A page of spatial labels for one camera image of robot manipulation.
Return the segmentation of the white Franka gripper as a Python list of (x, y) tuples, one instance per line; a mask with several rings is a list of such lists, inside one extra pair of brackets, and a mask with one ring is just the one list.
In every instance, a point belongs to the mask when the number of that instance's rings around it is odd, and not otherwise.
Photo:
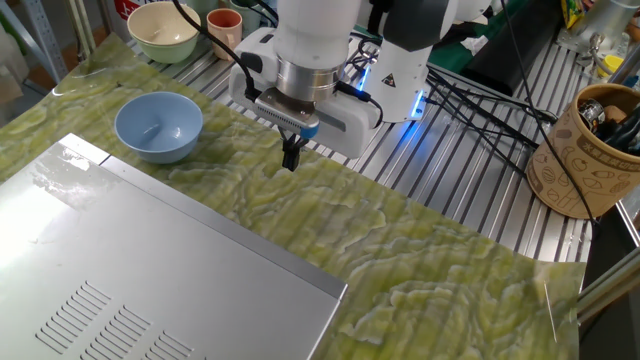
[[(336, 89), (344, 73), (300, 67), (275, 51), (276, 30), (260, 28), (235, 49), (229, 93), (235, 103), (278, 126), (282, 167), (295, 171), (301, 148), (313, 140), (347, 158), (358, 158), (374, 133), (380, 111)], [(300, 136), (287, 136), (285, 131)]]

